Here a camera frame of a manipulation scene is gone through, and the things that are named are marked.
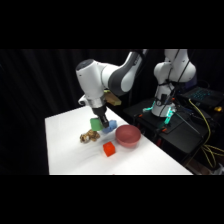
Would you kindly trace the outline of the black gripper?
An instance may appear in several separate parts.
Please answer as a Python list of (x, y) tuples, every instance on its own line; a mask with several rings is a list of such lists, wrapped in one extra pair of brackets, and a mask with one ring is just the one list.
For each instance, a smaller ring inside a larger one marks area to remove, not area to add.
[(109, 121), (108, 121), (108, 119), (105, 116), (105, 114), (106, 114), (106, 106), (103, 105), (103, 106), (101, 106), (99, 108), (93, 108), (92, 111), (96, 115), (94, 117), (94, 119), (100, 121), (104, 128), (108, 128), (109, 127)]

